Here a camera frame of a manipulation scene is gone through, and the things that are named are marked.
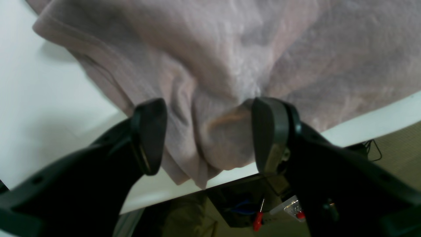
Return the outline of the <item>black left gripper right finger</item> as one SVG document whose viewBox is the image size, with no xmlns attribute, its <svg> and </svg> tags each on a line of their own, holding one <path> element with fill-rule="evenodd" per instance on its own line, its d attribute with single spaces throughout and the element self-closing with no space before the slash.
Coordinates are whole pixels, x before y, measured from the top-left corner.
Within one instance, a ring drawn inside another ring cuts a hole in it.
<svg viewBox="0 0 421 237">
<path fill-rule="evenodd" d="M 257 170 L 283 175 L 313 237 L 419 237 L 420 192 L 362 155 L 331 144 L 296 108 L 269 97 L 251 107 Z"/>
</svg>

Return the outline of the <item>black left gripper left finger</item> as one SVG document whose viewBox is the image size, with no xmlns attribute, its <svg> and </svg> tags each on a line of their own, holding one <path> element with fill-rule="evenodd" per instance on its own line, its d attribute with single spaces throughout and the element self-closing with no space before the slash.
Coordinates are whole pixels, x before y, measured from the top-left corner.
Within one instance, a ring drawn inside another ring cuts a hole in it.
<svg viewBox="0 0 421 237">
<path fill-rule="evenodd" d="M 166 128 L 164 99 L 141 103 L 88 147 L 1 194 L 1 230 L 20 237 L 111 237 L 132 186 L 158 173 Z"/>
</svg>

